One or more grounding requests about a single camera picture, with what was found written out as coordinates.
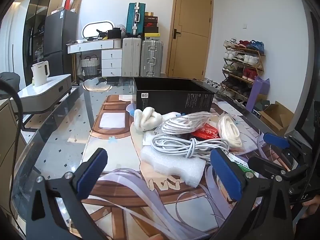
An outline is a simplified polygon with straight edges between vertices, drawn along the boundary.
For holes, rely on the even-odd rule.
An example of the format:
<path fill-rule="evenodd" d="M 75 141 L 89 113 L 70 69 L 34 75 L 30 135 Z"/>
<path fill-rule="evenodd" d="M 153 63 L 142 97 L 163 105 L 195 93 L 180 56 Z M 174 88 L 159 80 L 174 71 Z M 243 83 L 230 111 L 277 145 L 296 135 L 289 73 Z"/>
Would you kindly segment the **person's right hand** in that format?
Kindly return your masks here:
<path fill-rule="evenodd" d="M 319 208 L 320 205 L 320 196 L 316 195 L 313 199 L 303 202 L 303 206 L 306 207 L 306 211 L 304 215 L 302 215 L 302 218 L 309 217 L 313 215 Z"/>

